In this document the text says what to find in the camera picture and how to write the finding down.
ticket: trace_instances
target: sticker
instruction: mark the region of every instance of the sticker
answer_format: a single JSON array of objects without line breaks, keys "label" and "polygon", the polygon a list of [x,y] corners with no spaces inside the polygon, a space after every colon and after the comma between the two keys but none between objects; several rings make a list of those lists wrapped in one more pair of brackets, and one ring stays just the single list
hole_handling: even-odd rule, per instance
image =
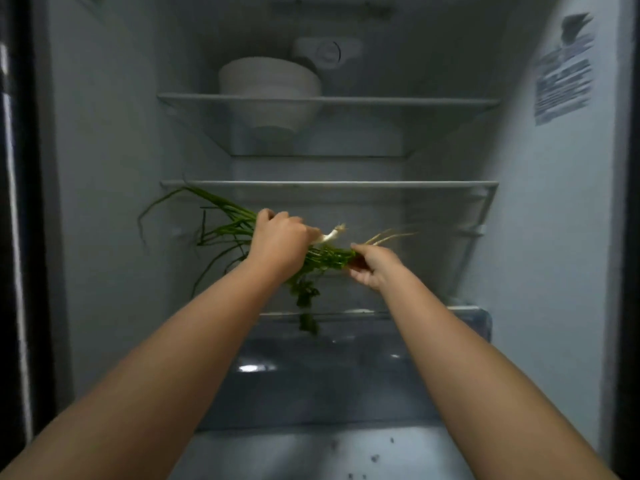
[{"label": "sticker", "polygon": [[593,93],[593,17],[564,17],[557,48],[536,64],[536,126],[587,107]]}]

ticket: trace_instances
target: refrigerator wall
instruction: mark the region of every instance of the refrigerator wall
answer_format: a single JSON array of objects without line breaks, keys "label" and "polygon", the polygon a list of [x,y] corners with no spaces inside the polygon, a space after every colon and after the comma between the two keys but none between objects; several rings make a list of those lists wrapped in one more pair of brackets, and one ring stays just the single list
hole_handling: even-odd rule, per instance
[{"label": "refrigerator wall", "polygon": [[[51,71],[41,78],[52,87],[46,95],[52,111],[43,115],[52,146],[43,147],[43,156],[54,161],[56,172],[44,186],[49,217],[60,209],[59,226],[47,229],[47,252],[51,288],[63,295],[52,297],[53,320],[68,345],[59,347],[57,357],[63,364],[62,403],[87,391],[180,307],[206,263],[206,255],[188,247],[198,215],[184,201],[149,215],[146,244],[140,239],[136,218],[164,192],[160,180],[499,180],[482,237],[450,232],[477,216],[478,199],[440,191],[392,198],[352,191],[232,196],[254,208],[300,213],[323,228],[346,216],[360,235],[417,226],[418,238],[399,249],[408,265],[451,304],[487,309],[498,348],[607,453],[631,0],[404,3],[432,14],[407,49],[418,55],[397,56],[399,63],[404,57],[415,64],[400,74],[411,84],[398,84],[399,75],[385,71],[389,60],[372,57],[368,73],[379,78],[349,90],[500,97],[501,107],[466,118],[462,126],[446,112],[416,116],[407,141],[420,149],[406,160],[393,145],[383,145],[386,151],[375,160],[343,158],[341,148],[354,148],[353,134],[336,136],[340,128],[329,123],[324,139],[335,147],[323,148],[331,159],[291,160],[230,157],[211,138],[209,129],[219,125],[215,112],[158,101],[162,91],[215,92],[216,71],[226,56],[212,59],[219,54],[212,48],[220,46],[204,43],[192,30],[201,25],[184,23],[186,15],[178,11],[189,6],[184,0],[106,0],[98,8],[47,0]],[[587,108],[537,127],[534,64],[556,43],[563,17],[583,12],[595,17],[593,99]],[[224,18],[211,12],[212,23],[216,17]],[[373,137],[376,128],[370,128]],[[366,138],[364,125],[355,140]],[[297,151],[317,154],[312,143]],[[354,153],[362,156],[361,150]],[[382,307],[373,293],[339,276],[327,277],[322,286],[322,311]],[[291,306],[282,294],[269,309]],[[70,374],[64,374],[66,366]],[[438,425],[199,433],[173,477],[350,474],[471,478]]]}]

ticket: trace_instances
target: crisper drawer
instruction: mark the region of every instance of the crisper drawer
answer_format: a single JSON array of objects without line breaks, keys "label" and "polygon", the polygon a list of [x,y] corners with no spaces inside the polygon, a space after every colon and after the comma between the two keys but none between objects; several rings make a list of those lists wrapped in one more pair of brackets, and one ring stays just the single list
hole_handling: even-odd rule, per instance
[{"label": "crisper drawer", "polygon": [[[452,311],[487,340],[491,318]],[[231,367],[202,431],[431,422],[438,414],[388,314],[316,316],[320,336],[295,317],[263,319]]]}]

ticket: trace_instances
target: white bowl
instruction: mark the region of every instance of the white bowl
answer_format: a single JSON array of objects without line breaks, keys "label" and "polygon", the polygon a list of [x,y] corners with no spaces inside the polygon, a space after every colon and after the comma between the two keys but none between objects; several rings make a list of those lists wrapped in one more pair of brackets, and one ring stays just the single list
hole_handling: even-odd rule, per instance
[{"label": "white bowl", "polygon": [[[322,95],[318,76],[306,67],[270,57],[238,59],[220,69],[220,93],[260,98]],[[254,134],[267,141],[292,138],[320,111],[320,103],[232,102],[231,110]]]}]

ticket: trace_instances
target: bunch of green onions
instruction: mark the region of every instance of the bunch of green onions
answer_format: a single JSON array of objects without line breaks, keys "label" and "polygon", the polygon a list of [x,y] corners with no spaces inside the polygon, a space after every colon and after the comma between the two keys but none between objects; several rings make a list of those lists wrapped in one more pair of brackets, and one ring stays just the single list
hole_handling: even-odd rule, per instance
[{"label": "bunch of green onions", "polygon": [[[196,280],[192,291],[192,296],[194,296],[199,284],[217,261],[229,253],[239,250],[240,256],[231,260],[225,268],[224,273],[227,274],[232,266],[247,258],[248,248],[251,245],[253,231],[255,230],[257,215],[255,212],[247,210],[227,199],[213,195],[203,189],[185,185],[149,205],[138,218],[140,229],[142,229],[142,219],[151,209],[171,199],[174,195],[183,192],[192,193],[207,202],[206,205],[200,207],[202,209],[202,222],[196,237],[196,246],[226,246],[208,263],[202,274]],[[229,218],[230,222],[219,227],[208,228],[207,212],[211,210],[222,211]],[[344,230],[344,227],[339,226],[336,229]],[[355,257],[355,251],[335,248],[327,243],[316,244],[309,247],[302,269],[287,281],[289,290],[292,295],[296,297],[296,304],[301,309],[300,330],[308,331],[312,335],[317,335],[319,332],[318,323],[313,318],[313,315],[309,313],[313,298],[320,295],[320,291],[314,285],[315,280],[329,269],[340,270],[345,268]]]}]

